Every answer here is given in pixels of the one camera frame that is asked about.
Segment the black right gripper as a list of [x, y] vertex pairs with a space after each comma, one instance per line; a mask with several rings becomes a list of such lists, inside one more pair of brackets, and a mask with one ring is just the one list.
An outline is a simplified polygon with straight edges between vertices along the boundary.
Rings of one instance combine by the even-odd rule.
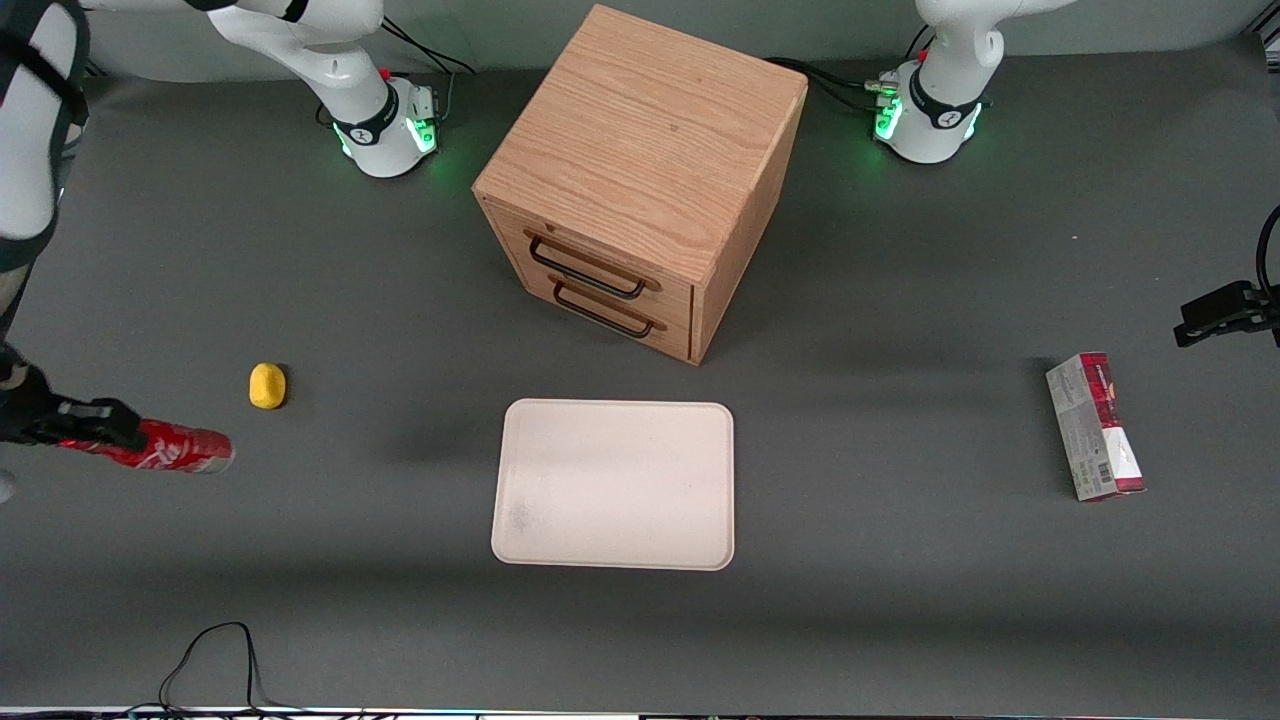
[[[60, 406], [60, 419], [68, 427], [61, 438], [47, 428], [47, 420]], [[118, 398], [79, 401], [55, 395], [47, 377], [14, 347], [1, 351], [1, 442], [24, 446], [61, 446], [90, 451], [118, 448], [140, 452], [147, 447], [147, 434], [140, 415]]]

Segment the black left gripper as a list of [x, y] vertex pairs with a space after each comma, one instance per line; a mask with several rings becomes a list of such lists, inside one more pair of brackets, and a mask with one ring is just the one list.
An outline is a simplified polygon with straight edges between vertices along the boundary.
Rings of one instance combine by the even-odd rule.
[[1179, 348], [1231, 333], [1267, 331], [1280, 345], [1276, 288], [1262, 283], [1231, 282], [1180, 307], [1181, 323], [1174, 328]]

